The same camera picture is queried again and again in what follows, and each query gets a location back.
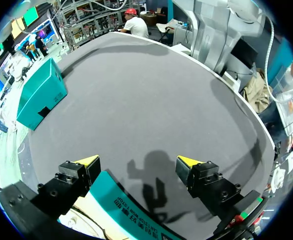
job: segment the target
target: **green light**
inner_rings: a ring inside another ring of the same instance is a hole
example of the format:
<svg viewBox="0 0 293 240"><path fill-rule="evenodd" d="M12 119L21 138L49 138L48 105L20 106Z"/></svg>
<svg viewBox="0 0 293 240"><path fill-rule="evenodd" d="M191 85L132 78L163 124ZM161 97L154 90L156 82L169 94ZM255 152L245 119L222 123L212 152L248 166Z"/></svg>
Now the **green light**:
<svg viewBox="0 0 293 240"><path fill-rule="evenodd" d="M39 17L36 7L34 6L34 7L30 8L23 15L23 17L24 17L25 24L27 26L29 26L31 23L33 23Z"/></svg>
<svg viewBox="0 0 293 240"><path fill-rule="evenodd" d="M247 214L245 211L243 211L243 212L241 212L240 216L241 216L243 219L246 219L247 216L248 216L248 214Z"/></svg>

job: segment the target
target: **green sign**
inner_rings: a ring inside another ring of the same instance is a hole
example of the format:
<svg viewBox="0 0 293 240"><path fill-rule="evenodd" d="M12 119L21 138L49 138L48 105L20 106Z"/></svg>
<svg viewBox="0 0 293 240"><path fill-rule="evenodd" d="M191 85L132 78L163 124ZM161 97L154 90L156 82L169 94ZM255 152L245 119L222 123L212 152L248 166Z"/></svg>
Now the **green sign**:
<svg viewBox="0 0 293 240"><path fill-rule="evenodd" d="M38 19L39 15L38 15L38 12L37 12L37 9L36 7L32 7L30 8L24 15L24 21L25 21L25 24L27 26L29 26L31 23L33 23L35 20Z"/></svg>

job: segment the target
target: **beige jacket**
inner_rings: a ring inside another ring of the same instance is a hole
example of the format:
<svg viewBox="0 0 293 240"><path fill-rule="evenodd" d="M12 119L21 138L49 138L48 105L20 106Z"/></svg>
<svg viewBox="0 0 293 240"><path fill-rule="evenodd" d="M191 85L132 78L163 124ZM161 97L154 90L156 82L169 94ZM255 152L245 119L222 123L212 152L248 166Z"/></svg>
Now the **beige jacket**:
<svg viewBox="0 0 293 240"><path fill-rule="evenodd" d="M269 106L270 96L261 73L257 72L256 77L253 76L247 83L243 89L243 97L258 114Z"/></svg>

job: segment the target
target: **teal label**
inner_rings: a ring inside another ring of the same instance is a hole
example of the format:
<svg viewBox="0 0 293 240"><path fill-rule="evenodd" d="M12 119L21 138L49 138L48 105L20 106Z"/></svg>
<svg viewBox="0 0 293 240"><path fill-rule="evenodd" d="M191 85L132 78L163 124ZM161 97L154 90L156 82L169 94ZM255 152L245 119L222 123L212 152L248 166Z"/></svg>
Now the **teal label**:
<svg viewBox="0 0 293 240"><path fill-rule="evenodd" d="M102 171L97 177L90 193L130 239L184 239L153 221L134 204L106 171Z"/></svg>

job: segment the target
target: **man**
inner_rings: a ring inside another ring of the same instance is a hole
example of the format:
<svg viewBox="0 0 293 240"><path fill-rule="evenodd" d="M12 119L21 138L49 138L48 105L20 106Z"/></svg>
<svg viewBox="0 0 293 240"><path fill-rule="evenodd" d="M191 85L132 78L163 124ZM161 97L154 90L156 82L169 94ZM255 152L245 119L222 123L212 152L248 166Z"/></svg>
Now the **man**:
<svg viewBox="0 0 293 240"><path fill-rule="evenodd" d="M43 54L44 57L46 55L48 55L47 50L46 50L46 45L41 40L41 37L40 36L37 36L35 39L36 39L35 40L35 47L37 49L40 49L40 51L41 51L41 53Z"/></svg>
<svg viewBox="0 0 293 240"><path fill-rule="evenodd" d="M25 54L28 56L28 58L31 60L32 63L34 63L36 61L35 57L33 56L32 52L29 49L29 46L26 46Z"/></svg>
<svg viewBox="0 0 293 240"><path fill-rule="evenodd" d="M134 8L129 8L125 11L124 14L126 23L120 32L126 33L127 31L131 31L132 35L137 35L148 39L148 27L142 18L137 17L137 11Z"/></svg>
<svg viewBox="0 0 293 240"><path fill-rule="evenodd" d="M40 54L39 54L38 50L36 49L36 46L33 43L30 45L30 50L33 52L35 58L40 57Z"/></svg>

